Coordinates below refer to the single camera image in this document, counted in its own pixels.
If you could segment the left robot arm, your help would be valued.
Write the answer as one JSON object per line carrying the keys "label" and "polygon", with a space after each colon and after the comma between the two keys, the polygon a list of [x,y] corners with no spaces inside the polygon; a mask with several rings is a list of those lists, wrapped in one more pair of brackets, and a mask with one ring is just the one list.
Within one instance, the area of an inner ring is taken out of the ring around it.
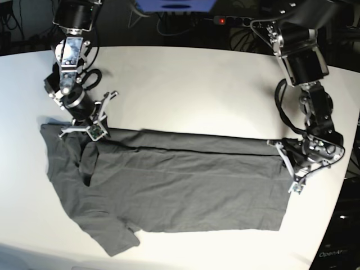
{"label": "left robot arm", "polygon": [[[333,103],[321,80],[329,74],[317,42],[317,33],[346,5],[359,1],[282,1],[271,17],[250,22],[250,29],[273,50],[285,77],[274,100],[282,122],[301,140],[269,141],[283,158],[291,177],[303,181],[311,174],[340,161],[343,136],[332,121]],[[304,129],[293,125],[282,108],[280,90],[300,87],[299,105],[305,115]]]}

